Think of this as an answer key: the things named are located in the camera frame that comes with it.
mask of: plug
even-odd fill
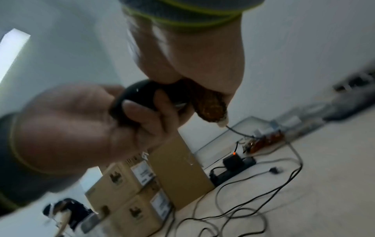
[[[278,175],[278,174],[284,172],[284,170],[280,167],[272,167],[270,169],[270,172],[273,173],[274,175]]]

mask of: hand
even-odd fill
[[[179,113],[163,91],[158,112],[131,101],[125,114],[140,127],[119,127],[108,114],[122,86],[73,84],[48,90],[19,114],[12,135],[19,156],[44,173],[78,173],[130,158],[163,143],[193,113]]]
[[[241,17],[219,27],[185,32],[127,16],[129,48],[138,67],[162,84],[183,77],[225,95],[227,105],[242,82]]]

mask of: sleeve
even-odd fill
[[[120,0],[127,14],[177,27],[210,27],[230,21],[264,0]]]
[[[61,191],[81,175],[46,175],[30,170],[13,155],[9,137],[15,115],[0,118],[0,216],[39,199],[46,192]]]

